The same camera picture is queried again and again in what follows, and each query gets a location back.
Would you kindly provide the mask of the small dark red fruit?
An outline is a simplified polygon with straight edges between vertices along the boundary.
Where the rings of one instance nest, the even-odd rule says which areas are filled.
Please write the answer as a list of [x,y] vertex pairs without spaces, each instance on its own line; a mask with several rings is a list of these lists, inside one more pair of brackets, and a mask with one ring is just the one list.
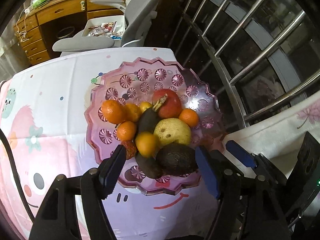
[[126,149],[126,160],[129,160],[136,156],[137,148],[133,141],[122,141],[121,145],[123,145]]
[[135,138],[135,145],[138,152],[144,158],[155,157],[159,151],[159,140],[150,132],[141,132]]

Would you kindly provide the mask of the dark avocado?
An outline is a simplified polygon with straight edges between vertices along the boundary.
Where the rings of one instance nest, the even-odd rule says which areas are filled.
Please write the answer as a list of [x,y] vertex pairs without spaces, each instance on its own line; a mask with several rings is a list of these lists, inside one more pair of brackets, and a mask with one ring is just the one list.
[[156,155],[157,165],[168,175],[182,176],[198,169],[195,150],[187,145],[172,142]]

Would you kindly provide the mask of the metal window bars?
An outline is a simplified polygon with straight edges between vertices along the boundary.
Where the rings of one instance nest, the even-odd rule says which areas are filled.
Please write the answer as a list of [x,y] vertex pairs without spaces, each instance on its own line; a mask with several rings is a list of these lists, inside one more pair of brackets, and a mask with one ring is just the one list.
[[319,17],[303,0],[179,0],[169,41],[210,85],[229,132],[319,91]]

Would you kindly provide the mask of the white floral curtain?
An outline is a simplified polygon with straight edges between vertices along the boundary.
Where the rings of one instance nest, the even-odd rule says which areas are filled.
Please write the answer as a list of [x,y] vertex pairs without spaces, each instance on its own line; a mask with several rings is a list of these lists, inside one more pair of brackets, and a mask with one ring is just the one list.
[[248,128],[228,134],[249,153],[263,154],[286,176],[292,171],[306,132],[319,140],[319,92]]

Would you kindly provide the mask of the partly hidden mandarin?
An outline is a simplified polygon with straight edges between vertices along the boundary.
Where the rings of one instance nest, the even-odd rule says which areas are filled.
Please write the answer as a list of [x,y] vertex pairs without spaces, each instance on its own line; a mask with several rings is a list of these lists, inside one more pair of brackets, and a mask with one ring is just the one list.
[[117,127],[117,137],[120,141],[132,141],[135,137],[137,126],[134,122],[125,121]]

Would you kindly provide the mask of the white storage box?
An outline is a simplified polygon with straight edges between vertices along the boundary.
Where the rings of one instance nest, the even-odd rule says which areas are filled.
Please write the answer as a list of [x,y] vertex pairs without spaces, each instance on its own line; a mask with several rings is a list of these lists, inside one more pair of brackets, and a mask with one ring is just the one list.
[[124,15],[106,16],[88,20],[82,35],[84,37],[109,37],[120,41],[125,29]]

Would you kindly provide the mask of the grey office chair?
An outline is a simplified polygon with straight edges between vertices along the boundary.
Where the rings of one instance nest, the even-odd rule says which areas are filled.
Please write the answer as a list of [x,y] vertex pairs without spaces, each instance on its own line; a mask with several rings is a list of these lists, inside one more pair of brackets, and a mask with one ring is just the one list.
[[160,0],[91,0],[119,9],[123,14],[88,20],[84,30],[54,43],[55,52],[76,53],[120,47],[141,47],[156,18]]

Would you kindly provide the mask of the yellow pear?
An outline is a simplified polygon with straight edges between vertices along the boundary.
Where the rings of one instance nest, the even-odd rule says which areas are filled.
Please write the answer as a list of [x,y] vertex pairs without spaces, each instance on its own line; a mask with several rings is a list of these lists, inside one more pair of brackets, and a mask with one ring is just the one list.
[[172,142],[187,146],[191,142],[190,127],[178,118],[161,120],[155,127],[153,134],[158,138],[160,148]]

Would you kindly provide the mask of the red apple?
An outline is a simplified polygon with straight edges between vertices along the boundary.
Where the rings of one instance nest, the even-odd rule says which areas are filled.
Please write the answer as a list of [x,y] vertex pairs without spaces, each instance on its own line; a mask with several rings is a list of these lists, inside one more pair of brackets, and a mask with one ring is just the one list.
[[167,94],[165,103],[159,108],[158,114],[162,119],[178,118],[182,111],[182,104],[178,95],[170,89],[160,89],[153,93],[152,102],[156,103],[158,99]]

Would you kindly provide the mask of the cartoon monster tablecloth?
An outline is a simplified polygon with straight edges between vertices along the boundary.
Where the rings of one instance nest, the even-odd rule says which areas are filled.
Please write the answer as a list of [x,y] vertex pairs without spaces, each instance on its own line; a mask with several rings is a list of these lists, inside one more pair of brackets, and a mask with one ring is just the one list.
[[[173,90],[200,121],[191,146],[220,144],[216,97],[194,71],[165,48],[109,48],[49,60],[17,73],[1,87],[1,130],[12,149],[21,189],[1,149],[1,225],[27,239],[59,174],[76,177],[110,157],[120,143],[101,111],[106,100],[139,105],[159,89]],[[217,209],[198,172],[150,179],[128,160],[103,202],[117,239],[203,237]]]

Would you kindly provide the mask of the dark overripe banana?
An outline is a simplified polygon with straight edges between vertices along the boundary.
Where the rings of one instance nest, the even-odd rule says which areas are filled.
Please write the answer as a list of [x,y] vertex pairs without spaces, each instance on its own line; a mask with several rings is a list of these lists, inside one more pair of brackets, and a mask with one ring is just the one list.
[[136,162],[143,173],[151,179],[161,178],[163,171],[156,164],[155,155],[159,150],[159,139],[153,134],[157,124],[161,121],[158,111],[168,98],[167,94],[160,97],[156,103],[144,111],[138,122],[135,145],[138,153]]

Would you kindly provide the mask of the small yellow mandarin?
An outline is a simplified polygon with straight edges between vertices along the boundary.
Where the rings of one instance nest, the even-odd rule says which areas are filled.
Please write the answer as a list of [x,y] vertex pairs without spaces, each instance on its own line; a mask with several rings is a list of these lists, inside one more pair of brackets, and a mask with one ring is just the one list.
[[152,107],[152,104],[147,102],[147,101],[143,101],[139,104],[139,108],[141,110],[142,113],[144,113],[147,109],[149,109],[150,107]]

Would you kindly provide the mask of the mandarin orange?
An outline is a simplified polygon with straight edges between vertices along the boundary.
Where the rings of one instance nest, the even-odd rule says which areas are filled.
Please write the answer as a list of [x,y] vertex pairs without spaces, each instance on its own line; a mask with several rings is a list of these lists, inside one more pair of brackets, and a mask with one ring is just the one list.
[[127,121],[138,122],[142,114],[140,108],[134,103],[127,103],[124,105]]
[[194,110],[189,108],[186,108],[183,111],[181,111],[178,118],[185,122],[191,128],[194,128],[199,124],[198,114]]
[[112,124],[118,125],[126,120],[125,108],[116,100],[104,101],[101,111],[105,119]]

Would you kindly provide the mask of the green tissue pack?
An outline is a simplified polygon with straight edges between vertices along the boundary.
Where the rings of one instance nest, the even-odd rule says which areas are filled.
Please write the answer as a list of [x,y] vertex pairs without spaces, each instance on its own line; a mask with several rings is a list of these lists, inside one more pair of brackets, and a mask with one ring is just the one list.
[[33,8],[39,7],[41,4],[43,4],[46,0],[31,0],[31,5]]

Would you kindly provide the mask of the wooden desk with drawers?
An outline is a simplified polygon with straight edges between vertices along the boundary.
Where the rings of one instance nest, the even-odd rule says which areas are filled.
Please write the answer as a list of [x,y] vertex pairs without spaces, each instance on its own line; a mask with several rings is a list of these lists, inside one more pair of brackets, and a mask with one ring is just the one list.
[[34,66],[59,57],[52,50],[58,41],[56,34],[65,27],[74,26],[74,35],[83,30],[87,21],[97,17],[121,15],[116,8],[93,4],[91,0],[52,0],[18,18],[14,25],[18,44]]

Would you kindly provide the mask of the dark waste bin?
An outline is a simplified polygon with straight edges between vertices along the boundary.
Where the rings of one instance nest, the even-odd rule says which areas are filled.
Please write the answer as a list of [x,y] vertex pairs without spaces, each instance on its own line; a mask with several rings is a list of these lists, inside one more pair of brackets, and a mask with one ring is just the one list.
[[58,40],[64,39],[64,38],[70,38],[74,36],[74,32],[75,32],[75,27],[74,26],[70,26],[70,27],[65,27],[63,29],[61,29],[60,31],[57,32],[56,34],[56,38]]

